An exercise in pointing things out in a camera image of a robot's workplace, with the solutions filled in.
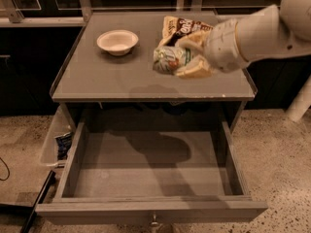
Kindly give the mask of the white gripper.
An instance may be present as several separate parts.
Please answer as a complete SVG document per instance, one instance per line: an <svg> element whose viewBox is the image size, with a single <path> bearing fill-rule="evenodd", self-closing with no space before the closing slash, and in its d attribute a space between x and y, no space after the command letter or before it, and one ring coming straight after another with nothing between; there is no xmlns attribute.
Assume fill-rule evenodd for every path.
<svg viewBox="0 0 311 233"><path fill-rule="evenodd" d="M174 75L181 79L201 79L211 77L213 68L223 73L247 68L250 62L238 47L237 24L237 19L230 19L216 25L211 32L198 30L179 39L175 48L194 54L204 52L207 61L202 55L197 55Z"/></svg>

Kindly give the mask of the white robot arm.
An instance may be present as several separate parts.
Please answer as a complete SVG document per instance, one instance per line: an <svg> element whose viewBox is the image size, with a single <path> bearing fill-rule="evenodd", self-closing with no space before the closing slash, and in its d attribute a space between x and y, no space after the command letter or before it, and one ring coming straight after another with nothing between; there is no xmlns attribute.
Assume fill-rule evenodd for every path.
<svg viewBox="0 0 311 233"><path fill-rule="evenodd" d="M254 14L233 18L213 27L196 43L189 35L181 48L198 56L177 69L183 79L209 77L214 71L232 73L269 58L283 59L311 54L311 0L281 0Z"/></svg>

